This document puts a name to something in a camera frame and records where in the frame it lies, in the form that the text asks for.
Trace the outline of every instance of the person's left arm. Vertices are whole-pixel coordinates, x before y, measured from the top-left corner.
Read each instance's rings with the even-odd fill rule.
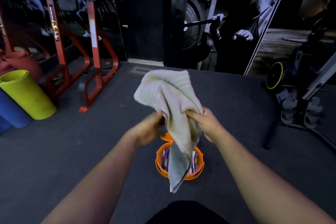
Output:
[[[157,135],[161,111],[127,131],[106,157],[52,210],[42,224],[109,223],[137,148]]]

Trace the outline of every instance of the forearm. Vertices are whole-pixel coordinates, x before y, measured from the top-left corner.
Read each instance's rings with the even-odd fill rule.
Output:
[[[335,223],[322,209],[271,171],[224,128],[220,150],[247,206],[259,223]]]
[[[106,157],[44,219],[42,224],[109,223],[118,203],[137,137],[128,131]]]

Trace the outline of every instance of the towel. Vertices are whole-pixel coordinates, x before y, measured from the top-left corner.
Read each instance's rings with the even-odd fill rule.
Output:
[[[168,176],[170,192],[175,193],[187,175],[195,146],[202,130],[186,111],[203,114],[203,108],[191,86],[188,71],[152,70],[145,74],[134,99],[155,110],[161,109],[166,127],[174,139],[170,154]]]

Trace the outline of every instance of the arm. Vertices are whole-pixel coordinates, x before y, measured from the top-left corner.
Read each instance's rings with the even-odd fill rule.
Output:
[[[67,195],[42,224],[109,223],[137,148],[157,134],[161,111],[127,131],[106,157]]]
[[[204,108],[199,115],[187,111],[218,147],[248,208],[259,223],[335,224],[321,208],[261,163]]]

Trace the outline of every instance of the person's right hand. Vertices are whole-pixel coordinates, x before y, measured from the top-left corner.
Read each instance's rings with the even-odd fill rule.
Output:
[[[221,133],[225,131],[223,126],[219,123],[217,118],[213,115],[210,109],[203,107],[203,115],[193,111],[186,111],[187,116],[197,121],[200,128],[203,130],[205,137],[212,143],[220,137]]]

